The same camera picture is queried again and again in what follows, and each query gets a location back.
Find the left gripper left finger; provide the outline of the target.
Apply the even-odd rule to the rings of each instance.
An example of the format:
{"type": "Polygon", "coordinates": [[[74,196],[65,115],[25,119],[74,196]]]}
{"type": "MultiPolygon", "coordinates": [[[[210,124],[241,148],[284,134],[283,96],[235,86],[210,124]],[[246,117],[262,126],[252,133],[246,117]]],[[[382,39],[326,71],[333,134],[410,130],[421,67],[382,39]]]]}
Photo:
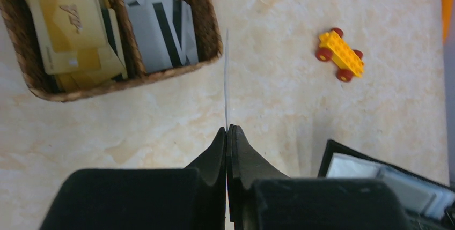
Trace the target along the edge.
{"type": "Polygon", "coordinates": [[[184,168],[80,169],[41,229],[224,229],[226,130],[184,168]]]}

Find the grey credit card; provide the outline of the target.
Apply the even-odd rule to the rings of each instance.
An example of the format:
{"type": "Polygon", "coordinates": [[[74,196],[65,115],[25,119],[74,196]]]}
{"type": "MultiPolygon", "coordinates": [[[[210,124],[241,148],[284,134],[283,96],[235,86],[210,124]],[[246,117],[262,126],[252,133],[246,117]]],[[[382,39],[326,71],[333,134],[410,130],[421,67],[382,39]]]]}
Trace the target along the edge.
{"type": "Polygon", "coordinates": [[[229,30],[226,30],[224,44],[224,109],[225,109],[225,126],[226,131],[230,126],[230,108],[229,108],[229,30]]]}

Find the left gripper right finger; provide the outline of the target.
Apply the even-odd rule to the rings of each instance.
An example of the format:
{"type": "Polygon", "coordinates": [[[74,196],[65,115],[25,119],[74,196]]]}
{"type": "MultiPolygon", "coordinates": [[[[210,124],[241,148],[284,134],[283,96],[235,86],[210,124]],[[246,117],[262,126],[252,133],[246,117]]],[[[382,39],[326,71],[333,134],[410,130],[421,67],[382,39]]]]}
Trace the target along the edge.
{"type": "Polygon", "coordinates": [[[394,192],[378,179],[291,178],[242,128],[227,132],[227,190],[235,229],[410,229],[394,192]]]}

